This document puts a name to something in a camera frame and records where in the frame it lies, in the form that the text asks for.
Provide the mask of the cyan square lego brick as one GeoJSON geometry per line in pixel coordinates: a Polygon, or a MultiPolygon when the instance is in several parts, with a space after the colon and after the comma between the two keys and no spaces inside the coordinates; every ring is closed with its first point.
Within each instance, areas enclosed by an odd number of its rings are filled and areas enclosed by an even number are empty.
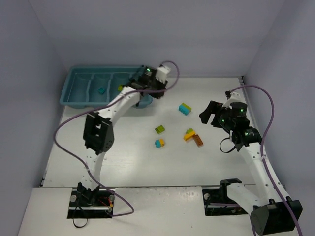
{"type": "Polygon", "coordinates": [[[106,92],[106,89],[104,87],[100,87],[97,91],[99,94],[104,94],[106,92]]]}

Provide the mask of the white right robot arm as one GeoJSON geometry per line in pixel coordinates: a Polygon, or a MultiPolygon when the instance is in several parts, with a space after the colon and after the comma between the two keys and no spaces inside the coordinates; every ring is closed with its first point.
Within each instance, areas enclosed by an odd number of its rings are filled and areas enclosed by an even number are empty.
{"type": "Polygon", "coordinates": [[[228,139],[245,160],[259,193],[247,190],[237,178],[225,179],[220,182],[223,199],[236,202],[248,213],[252,228],[260,236],[297,229],[302,205],[286,192],[263,154],[262,137],[247,119],[247,105],[233,99],[225,104],[210,101],[199,115],[201,122],[207,124],[211,115],[211,125],[229,134],[228,139]]]}

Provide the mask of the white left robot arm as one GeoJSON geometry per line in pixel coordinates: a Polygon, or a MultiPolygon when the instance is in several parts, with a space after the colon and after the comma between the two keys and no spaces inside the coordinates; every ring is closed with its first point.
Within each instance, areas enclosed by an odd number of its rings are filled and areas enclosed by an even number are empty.
{"type": "Polygon", "coordinates": [[[111,107],[87,115],[83,133],[87,149],[84,163],[93,177],[89,174],[83,175],[77,186],[77,191],[86,204],[93,205],[96,201],[103,159],[114,143],[113,128],[118,119],[129,108],[138,104],[146,94],[156,99],[161,98],[164,95],[163,92],[153,93],[152,91],[165,89],[170,70],[165,65],[160,65],[157,69],[145,67],[138,78],[131,78],[123,86],[123,90],[109,103],[111,107]]]}

